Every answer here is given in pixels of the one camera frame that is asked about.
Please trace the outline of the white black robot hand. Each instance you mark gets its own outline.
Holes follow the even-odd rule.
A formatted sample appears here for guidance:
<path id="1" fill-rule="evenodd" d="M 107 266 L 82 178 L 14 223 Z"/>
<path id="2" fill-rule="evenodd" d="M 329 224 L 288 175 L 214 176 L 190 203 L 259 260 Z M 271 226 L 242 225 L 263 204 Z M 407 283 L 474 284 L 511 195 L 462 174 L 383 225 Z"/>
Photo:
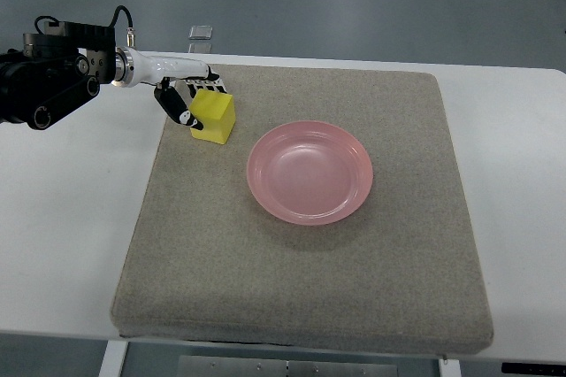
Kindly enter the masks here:
<path id="1" fill-rule="evenodd" d="M 192 98 L 200 88 L 225 93 L 225 86 L 209 65 L 203 61 L 170 56 L 144 55 L 132 47 L 116 48 L 116 75 L 112 84 L 132 88 L 139 84 L 154 87 L 154 97 L 175 123 L 203 130 L 203 123 L 188 109 L 174 83 L 188 88 Z"/>

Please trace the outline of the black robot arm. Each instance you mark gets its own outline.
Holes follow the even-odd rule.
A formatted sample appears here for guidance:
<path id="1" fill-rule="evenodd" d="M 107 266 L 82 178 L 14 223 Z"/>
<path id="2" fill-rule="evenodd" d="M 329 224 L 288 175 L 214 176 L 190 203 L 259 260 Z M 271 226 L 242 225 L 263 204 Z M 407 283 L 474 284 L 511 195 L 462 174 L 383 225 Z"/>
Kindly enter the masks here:
<path id="1" fill-rule="evenodd" d="M 133 47 L 133 19 L 124 5 L 107 26 L 37 17 L 35 31 L 23 34 L 23 49 L 1 55 L 1 121 L 45 130 L 93 100 L 102 85 L 122 80 L 128 67 L 115 40 L 121 12 Z"/>

